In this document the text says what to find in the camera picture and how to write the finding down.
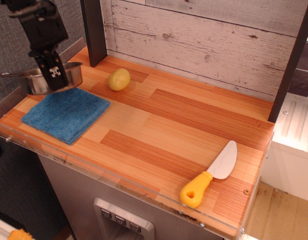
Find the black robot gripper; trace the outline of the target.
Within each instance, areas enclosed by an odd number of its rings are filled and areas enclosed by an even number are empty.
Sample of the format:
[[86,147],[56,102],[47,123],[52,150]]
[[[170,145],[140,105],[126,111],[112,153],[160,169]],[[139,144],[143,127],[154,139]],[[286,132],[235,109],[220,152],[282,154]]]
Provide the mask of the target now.
[[69,82],[56,49],[68,39],[68,34],[56,3],[51,0],[2,0],[0,3],[7,6],[10,18],[19,20],[31,50],[38,55],[34,59],[50,91],[67,87]]

